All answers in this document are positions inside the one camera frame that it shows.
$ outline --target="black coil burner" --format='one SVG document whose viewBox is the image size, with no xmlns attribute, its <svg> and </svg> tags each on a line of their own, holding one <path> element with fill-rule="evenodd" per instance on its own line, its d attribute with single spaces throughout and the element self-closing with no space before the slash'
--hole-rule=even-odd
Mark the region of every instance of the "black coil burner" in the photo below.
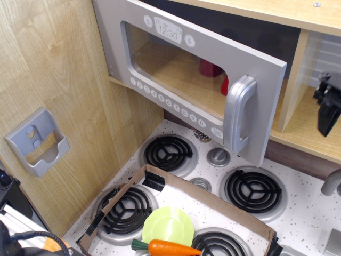
<svg viewBox="0 0 341 256">
<path fill-rule="evenodd" d="M 117 193 L 114 190 L 103 199 L 102 207 L 108 199 Z M 151 214 L 152 208 L 144 192 L 137 188 L 129 188 L 122 198 L 105 216 L 105 232 L 107 234 L 129 234 L 143 227 L 144 221 Z"/>
<path fill-rule="evenodd" d="M 236 207 L 249 213 L 264 213 L 279 203 L 282 190 L 263 173 L 237 170 L 225 184 L 225 192 Z"/>
<path fill-rule="evenodd" d="M 245 248 L 232 236 L 222 232 L 206 232 L 197 235 L 192 247 L 201 251 L 202 256 L 247 256 Z"/>
<path fill-rule="evenodd" d="M 156 138 L 144 151 L 148 164 L 166 172 L 178 169 L 193 152 L 188 143 L 178 137 L 165 136 Z"/>
</svg>

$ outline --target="gray faucet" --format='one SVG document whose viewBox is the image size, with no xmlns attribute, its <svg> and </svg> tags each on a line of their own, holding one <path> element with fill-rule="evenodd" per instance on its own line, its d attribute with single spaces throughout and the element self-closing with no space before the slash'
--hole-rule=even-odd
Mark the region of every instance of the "gray faucet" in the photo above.
<svg viewBox="0 0 341 256">
<path fill-rule="evenodd" d="M 326 196 L 330 196 L 335 189 L 341 196 L 341 169 L 333 171 L 331 174 L 329 174 L 321 188 L 321 192 Z"/>
</svg>

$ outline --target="wooden cabinet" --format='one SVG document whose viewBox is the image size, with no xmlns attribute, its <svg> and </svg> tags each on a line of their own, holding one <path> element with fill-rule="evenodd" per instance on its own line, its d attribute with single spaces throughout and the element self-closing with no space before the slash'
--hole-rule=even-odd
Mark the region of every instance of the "wooden cabinet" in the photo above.
<svg viewBox="0 0 341 256">
<path fill-rule="evenodd" d="M 0 161 L 62 236 L 164 119 L 163 110 L 109 82 L 91 0 L 1 0 L 0 23 Z M 71 147 L 41 178 L 23 169 L 4 139 L 39 107 L 51 111 Z M 49 146 L 48 137 L 41 147 Z"/>
</svg>

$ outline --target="plastic holder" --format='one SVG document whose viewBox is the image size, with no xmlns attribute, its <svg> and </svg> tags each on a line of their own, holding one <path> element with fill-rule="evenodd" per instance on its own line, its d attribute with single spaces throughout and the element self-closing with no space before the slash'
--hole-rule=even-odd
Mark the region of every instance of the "plastic holder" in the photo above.
<svg viewBox="0 0 341 256">
<path fill-rule="evenodd" d="M 28 163 L 25 156 L 38 148 L 51 133 L 56 143 L 33 164 Z M 46 173 L 70 149 L 69 142 L 59 130 L 53 115 L 43 107 L 9 132 L 5 139 L 24 169 L 38 177 Z"/>
</svg>

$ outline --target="red cup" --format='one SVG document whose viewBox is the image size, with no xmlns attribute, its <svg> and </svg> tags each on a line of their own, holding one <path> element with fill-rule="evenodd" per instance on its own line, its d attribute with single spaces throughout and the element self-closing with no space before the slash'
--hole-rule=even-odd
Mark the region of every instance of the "red cup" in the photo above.
<svg viewBox="0 0 341 256">
<path fill-rule="evenodd" d="M 199 72 L 203 76 L 215 77 L 222 74 L 224 70 L 221 67 L 214 65 L 213 63 L 207 60 L 200 59 Z"/>
</svg>

